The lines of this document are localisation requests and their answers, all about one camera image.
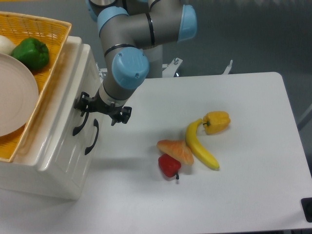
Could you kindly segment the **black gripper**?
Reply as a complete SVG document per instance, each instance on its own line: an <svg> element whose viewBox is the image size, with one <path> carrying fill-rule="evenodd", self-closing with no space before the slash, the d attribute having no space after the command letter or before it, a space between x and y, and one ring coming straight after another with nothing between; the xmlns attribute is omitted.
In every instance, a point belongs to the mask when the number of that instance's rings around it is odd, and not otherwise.
<svg viewBox="0 0 312 234"><path fill-rule="evenodd" d="M86 92L81 92L80 96L75 99L74 109L80 111L81 117L88 112L99 112L108 115L112 119L112 126L116 123L127 124L132 113L132 107L117 107L115 104L108 105L101 99L99 94L91 98Z"/></svg>

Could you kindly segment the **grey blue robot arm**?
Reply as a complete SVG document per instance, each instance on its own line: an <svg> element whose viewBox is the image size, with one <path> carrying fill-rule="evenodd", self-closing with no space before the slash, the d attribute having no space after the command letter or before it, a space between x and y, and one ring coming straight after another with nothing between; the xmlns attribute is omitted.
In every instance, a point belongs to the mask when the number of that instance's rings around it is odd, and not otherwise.
<svg viewBox="0 0 312 234"><path fill-rule="evenodd" d="M93 97L82 92L76 99L74 108L83 117L99 112L114 124L127 123L132 109L125 104L150 70L143 50L196 35L197 17L192 6L178 0L146 0L144 4L146 9L131 14L124 0L86 2L97 23L107 75Z"/></svg>

